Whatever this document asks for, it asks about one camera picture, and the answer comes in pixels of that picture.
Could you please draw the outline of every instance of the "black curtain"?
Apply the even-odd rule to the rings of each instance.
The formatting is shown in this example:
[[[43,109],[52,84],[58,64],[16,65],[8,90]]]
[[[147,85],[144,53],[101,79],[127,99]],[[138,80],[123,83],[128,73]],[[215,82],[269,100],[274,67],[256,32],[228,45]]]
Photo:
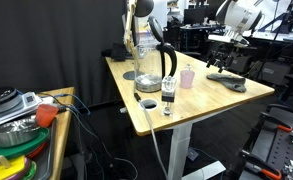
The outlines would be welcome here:
[[[114,100],[101,51],[122,42],[124,0],[0,0],[0,87],[74,86],[88,106]]]

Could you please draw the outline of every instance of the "glass kettle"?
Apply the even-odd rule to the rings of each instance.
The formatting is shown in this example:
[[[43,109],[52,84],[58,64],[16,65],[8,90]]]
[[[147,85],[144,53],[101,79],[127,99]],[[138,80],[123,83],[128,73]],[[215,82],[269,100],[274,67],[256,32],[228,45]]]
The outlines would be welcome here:
[[[161,89],[165,76],[174,76],[177,57],[174,48],[164,42],[162,28],[153,16],[149,17],[148,24],[151,33],[160,43],[139,47],[144,57],[135,62],[135,87],[142,92],[156,92]]]

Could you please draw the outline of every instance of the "black kettle handle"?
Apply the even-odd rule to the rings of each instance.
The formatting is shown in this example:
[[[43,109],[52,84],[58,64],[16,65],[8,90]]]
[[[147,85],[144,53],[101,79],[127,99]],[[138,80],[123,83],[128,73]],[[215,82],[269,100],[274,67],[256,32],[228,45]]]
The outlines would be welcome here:
[[[161,60],[162,60],[162,78],[165,76],[165,56],[164,53],[167,53],[170,57],[172,68],[170,70],[169,76],[174,76],[177,68],[177,57],[174,48],[169,44],[160,44],[157,45],[157,49],[160,51]]]

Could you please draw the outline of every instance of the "table leg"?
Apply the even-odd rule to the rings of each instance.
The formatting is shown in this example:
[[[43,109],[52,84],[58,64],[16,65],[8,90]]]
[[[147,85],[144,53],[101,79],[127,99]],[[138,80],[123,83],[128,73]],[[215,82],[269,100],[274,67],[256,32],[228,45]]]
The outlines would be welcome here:
[[[168,179],[182,179],[190,140],[192,123],[182,124],[174,128],[168,167]]]

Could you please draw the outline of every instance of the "small bottle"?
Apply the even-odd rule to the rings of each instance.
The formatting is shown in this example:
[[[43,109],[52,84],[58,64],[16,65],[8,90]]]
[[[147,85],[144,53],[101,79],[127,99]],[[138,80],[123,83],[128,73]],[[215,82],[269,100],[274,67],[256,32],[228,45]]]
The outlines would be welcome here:
[[[185,69],[180,72],[180,78],[181,78],[180,87],[181,88],[189,89],[192,87],[195,72],[190,69],[191,69],[191,66],[187,64]]]

